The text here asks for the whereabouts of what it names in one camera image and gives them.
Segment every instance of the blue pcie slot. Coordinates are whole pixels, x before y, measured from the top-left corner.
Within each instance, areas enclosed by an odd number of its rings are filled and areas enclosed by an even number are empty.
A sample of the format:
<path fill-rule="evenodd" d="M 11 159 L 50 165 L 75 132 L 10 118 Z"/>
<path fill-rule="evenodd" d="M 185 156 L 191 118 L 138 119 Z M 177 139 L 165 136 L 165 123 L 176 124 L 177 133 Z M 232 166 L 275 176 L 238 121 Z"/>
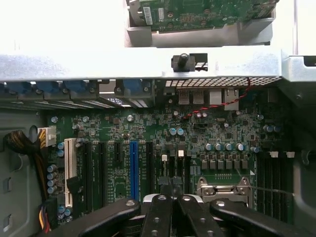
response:
<path fill-rule="evenodd" d="M 130 194 L 135 200 L 139 200 L 139 183 L 138 183 L 138 142 L 129 143 L 130 157 Z"/>

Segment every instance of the motherboard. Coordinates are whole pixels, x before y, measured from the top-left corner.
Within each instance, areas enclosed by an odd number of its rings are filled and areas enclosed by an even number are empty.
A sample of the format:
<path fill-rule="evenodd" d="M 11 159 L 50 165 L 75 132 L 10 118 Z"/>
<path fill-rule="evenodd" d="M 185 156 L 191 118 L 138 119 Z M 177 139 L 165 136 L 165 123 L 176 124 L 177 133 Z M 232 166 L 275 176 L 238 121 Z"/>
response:
<path fill-rule="evenodd" d="M 269 17 L 278 0 L 140 0 L 146 24 L 156 32 L 222 28 Z"/>
<path fill-rule="evenodd" d="M 208 202 L 221 191 L 260 212 L 291 222 L 289 105 L 266 90 L 251 91 L 238 110 L 199 109 L 169 100 L 163 106 L 73 110 L 47 114 L 57 146 L 49 152 L 49 193 L 57 197 L 59 224 L 121 198 L 160 193 L 162 177 L 179 177 L 185 193 Z M 242 183 L 254 187 L 251 192 Z"/>

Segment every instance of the red wire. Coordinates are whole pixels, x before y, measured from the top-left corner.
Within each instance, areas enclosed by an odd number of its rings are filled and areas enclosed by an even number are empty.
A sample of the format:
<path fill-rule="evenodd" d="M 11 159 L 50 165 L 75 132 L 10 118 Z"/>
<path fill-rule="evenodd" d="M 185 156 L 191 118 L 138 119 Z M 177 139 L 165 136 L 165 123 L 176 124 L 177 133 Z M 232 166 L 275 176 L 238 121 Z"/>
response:
<path fill-rule="evenodd" d="M 250 90 L 250 87 L 251 87 L 250 78 L 247 78 L 247 82 L 248 82 L 248 86 L 247 86 L 246 90 L 245 90 L 244 93 L 243 93 L 240 97 L 238 97 L 237 99 L 232 100 L 232 101 L 230 101 L 230 102 L 222 103 L 222 104 L 220 104 L 220 105 L 210 105 L 209 107 L 202 107 L 202 108 L 200 108 L 200 110 L 194 110 L 194 111 L 192 111 L 192 113 L 187 114 L 186 116 L 183 117 L 183 119 L 188 119 L 188 118 L 191 117 L 193 114 L 199 113 L 201 110 L 202 110 L 202 111 L 203 111 L 203 110 L 209 110 L 209 109 L 211 109 L 211 108 L 217 108 L 217 107 L 220 107 L 220 106 L 230 105 L 230 104 L 233 104 L 233 103 L 238 102 L 238 101 L 241 100 L 242 98 L 246 97 L 248 91 Z"/>

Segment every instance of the green circuit board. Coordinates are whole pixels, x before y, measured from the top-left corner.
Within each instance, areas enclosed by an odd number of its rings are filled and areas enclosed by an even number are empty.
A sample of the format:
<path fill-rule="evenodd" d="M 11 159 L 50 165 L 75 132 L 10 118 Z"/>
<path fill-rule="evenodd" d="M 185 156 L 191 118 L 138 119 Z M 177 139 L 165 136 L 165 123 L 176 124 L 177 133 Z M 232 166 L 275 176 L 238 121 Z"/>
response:
<path fill-rule="evenodd" d="M 258 172 L 257 157 L 250 149 L 286 151 L 288 140 L 285 129 L 266 132 L 264 126 L 286 126 L 288 106 L 282 100 L 259 103 L 259 94 L 252 92 L 240 101 L 237 113 L 225 111 L 224 107 L 213 108 L 203 119 L 191 117 L 181 120 L 181 116 L 197 106 L 176 104 L 159 109 L 73 110 L 48 114 L 48 124 L 57 128 L 57 143 L 66 138 L 84 141 L 77 151 L 77 175 L 83 182 L 89 179 L 88 185 L 83 184 L 83 189 L 89 189 L 89 192 L 85 195 L 83 192 L 82 203 L 77 207 L 80 213 L 84 215 L 118 199 L 133 196 L 132 176 L 135 174 L 139 185 L 134 192 L 139 200 L 145 195 L 160 192 L 158 180 L 162 176 L 183 177 L 183 189 L 191 194 L 196 194 L 197 182 L 202 176 L 212 185 L 236 185 L 242 177 L 248 177 L 253 186 L 259 185 L 258 182 L 264 186 L 265 178 L 262 177 L 271 176 L 271 171 Z M 57 123 L 51 121 L 52 117 L 58 118 Z M 80 129 L 73 130 L 74 125 Z M 182 129 L 184 134 L 172 135 L 172 129 Z M 131 142 L 138 145 L 138 167 L 134 174 L 131 174 Z M 237 150 L 239 143 L 244 146 L 242 152 Z M 206 144 L 211 145 L 210 151 L 205 149 Z M 215 150 L 216 144 L 221 144 L 221 151 Z M 231 151 L 225 150 L 227 144 L 232 144 Z M 184 160 L 178 158 L 179 150 L 190 156 L 188 172 L 185 172 Z M 59 157 L 57 152 L 57 147 L 51 150 L 49 163 L 59 167 L 58 190 L 53 195 L 58 197 L 59 204 L 63 204 L 64 158 Z M 166 164 L 161 161 L 162 155 L 168 156 Z M 174 163 L 170 162 L 171 157 L 174 157 Z M 212 160 L 216 161 L 215 167 L 210 164 L 203 167 L 203 161 Z M 274 175 L 275 179 L 280 179 L 277 170 Z M 256 209 L 257 195 L 254 193 Z"/>
<path fill-rule="evenodd" d="M 174 32 L 222 28 L 269 17 L 278 0 L 140 0 L 152 31 Z"/>

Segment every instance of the wire bundle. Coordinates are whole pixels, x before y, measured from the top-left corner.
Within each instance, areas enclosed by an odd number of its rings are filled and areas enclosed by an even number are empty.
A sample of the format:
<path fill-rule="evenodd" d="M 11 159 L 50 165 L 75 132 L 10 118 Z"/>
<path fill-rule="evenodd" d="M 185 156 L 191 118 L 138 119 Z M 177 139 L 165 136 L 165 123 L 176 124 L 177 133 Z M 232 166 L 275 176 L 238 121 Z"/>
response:
<path fill-rule="evenodd" d="M 28 155 L 34 161 L 36 166 L 36 173 L 40 183 L 40 191 L 42 201 L 48 198 L 47 185 L 46 185 L 46 165 L 41 154 L 41 148 L 45 147 L 46 134 L 42 130 L 38 134 L 36 142 L 31 142 L 30 139 L 24 134 L 22 130 L 16 130 L 8 133 L 4 137 L 4 143 L 7 147 L 19 154 Z"/>
<path fill-rule="evenodd" d="M 189 114 L 185 115 L 185 116 L 183 117 L 183 119 L 188 119 L 188 118 L 191 117 L 193 114 L 197 114 L 197 113 L 199 113 L 200 111 L 203 111 L 203 110 L 209 110 L 209 109 L 211 109 L 211 108 L 217 108 L 217 107 L 220 107 L 220 106 L 230 105 L 230 104 L 233 104 L 233 103 L 238 102 L 238 101 L 241 100 L 242 98 L 246 97 L 248 91 L 250 90 L 250 87 L 251 87 L 250 78 L 247 78 L 247 82 L 248 82 L 248 86 L 247 86 L 246 90 L 245 90 L 244 93 L 243 93 L 240 97 L 238 97 L 237 99 L 232 100 L 232 101 L 230 101 L 230 102 L 222 103 L 222 104 L 220 104 L 220 105 L 210 105 L 209 107 L 202 107 L 202 108 L 200 108 L 199 110 L 194 110 L 194 111 L 192 111 L 192 113 L 189 113 Z"/>
<path fill-rule="evenodd" d="M 49 222 L 48 222 L 48 217 L 47 217 L 46 207 L 45 206 L 42 206 L 40 208 L 40 211 L 39 211 L 39 222 L 40 222 L 41 229 L 43 230 L 43 232 L 45 234 L 48 233 L 49 231 L 51 231 L 50 225 L 49 225 Z"/>

